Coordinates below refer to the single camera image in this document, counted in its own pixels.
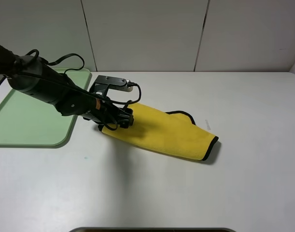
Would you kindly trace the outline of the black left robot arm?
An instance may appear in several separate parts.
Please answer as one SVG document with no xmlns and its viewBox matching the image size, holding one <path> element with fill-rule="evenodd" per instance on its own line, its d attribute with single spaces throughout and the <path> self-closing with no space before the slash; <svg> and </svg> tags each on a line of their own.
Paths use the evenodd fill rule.
<svg viewBox="0 0 295 232">
<path fill-rule="evenodd" d="M 138 84 L 129 80 L 99 75 L 89 90 L 78 87 L 66 72 L 59 73 L 51 67 L 73 57 L 67 54 L 48 62 L 33 49 L 24 56 L 15 55 L 0 45 L 0 85 L 7 80 L 12 89 L 53 105 L 62 116 L 81 116 L 111 131 L 133 125 L 133 101 L 113 101 L 110 89 L 131 92 Z"/>
</svg>

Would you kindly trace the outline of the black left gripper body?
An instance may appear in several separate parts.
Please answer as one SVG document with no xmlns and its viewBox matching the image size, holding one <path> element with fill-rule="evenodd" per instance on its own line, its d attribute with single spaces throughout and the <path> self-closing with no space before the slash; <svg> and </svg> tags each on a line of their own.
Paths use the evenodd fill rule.
<svg viewBox="0 0 295 232">
<path fill-rule="evenodd" d="M 109 130 L 116 130 L 118 127 L 127 129 L 134 123 L 133 110 L 128 108 L 130 103 L 131 101 L 127 101 L 124 107 L 120 108 L 111 103 L 110 99 L 102 101 L 95 97 L 84 96 L 83 106 L 86 112 L 83 118 Z"/>
</svg>

